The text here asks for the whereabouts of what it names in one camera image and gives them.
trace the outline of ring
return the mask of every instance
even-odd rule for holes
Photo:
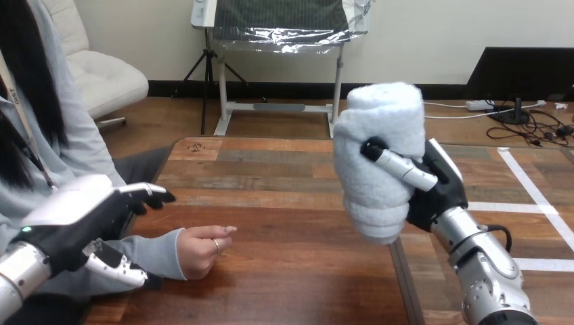
[[[215,243],[215,246],[217,246],[217,254],[219,254],[219,243],[215,239],[212,239],[212,240]]]

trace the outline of gray sleeve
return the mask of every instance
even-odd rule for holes
[[[0,213],[0,256],[6,253],[8,244],[18,232],[20,229],[14,228],[10,219]]]
[[[80,98],[51,16],[41,1],[28,2],[40,29],[66,126],[68,145],[60,147],[60,158],[76,176],[105,174],[112,180],[114,186],[125,185],[115,169],[100,132]]]
[[[162,278],[186,280],[179,267],[175,243],[179,230],[173,230],[158,238],[129,236],[122,240],[106,242],[124,253],[130,260],[142,266],[146,271]],[[44,283],[37,293],[58,293],[74,297],[104,295],[132,290],[117,281],[109,280],[88,269],[76,272],[62,272]]]

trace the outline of white tape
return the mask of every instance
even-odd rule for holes
[[[522,271],[574,272],[572,259],[514,259]]]
[[[520,167],[516,159],[514,159],[512,154],[508,151],[508,148],[498,148],[498,154],[502,157],[502,159],[504,159],[504,162],[508,165],[508,168],[510,168],[510,170],[514,173],[514,176],[516,176],[522,186],[524,186],[526,192],[530,194],[532,200],[534,200],[534,202],[539,206],[550,206],[548,200],[546,200],[544,195],[542,195],[540,190],[538,190],[536,185],[534,185],[530,177],[528,177],[522,167]],[[570,246],[570,249],[574,251],[574,233],[564,222],[564,220],[562,220],[558,214],[558,211],[552,213],[544,211],[544,214],[550,223],[554,226],[556,231],[562,236],[562,238],[564,238],[564,241],[568,244],[568,246]]]
[[[558,211],[552,205],[494,203],[494,202],[469,202],[469,211],[491,211],[509,213],[554,213]]]

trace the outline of woman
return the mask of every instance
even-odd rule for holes
[[[41,0],[0,0],[0,51],[16,84],[15,95],[0,79],[0,255],[18,233],[20,220],[75,177],[106,174],[114,186],[150,181],[165,151],[118,161],[118,174],[95,123],[83,107],[68,71],[59,36]],[[24,116],[18,114],[15,98]],[[24,127],[29,124],[29,132]],[[35,155],[16,145],[16,130],[27,147],[34,138]],[[176,280],[207,275],[218,251],[231,245],[234,227],[194,227],[159,238],[130,236],[107,243],[149,272]],[[64,272],[40,287],[40,293],[91,296],[130,288],[87,269]]]

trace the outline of power strip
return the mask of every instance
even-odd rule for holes
[[[488,104],[485,100],[473,100],[466,102],[467,110],[491,110],[492,105]]]
[[[546,101],[539,100],[534,105],[523,106],[523,108],[532,107],[542,107],[546,105]],[[466,102],[467,110],[491,110],[493,109],[491,104],[488,104],[485,100],[473,100],[471,102]]]

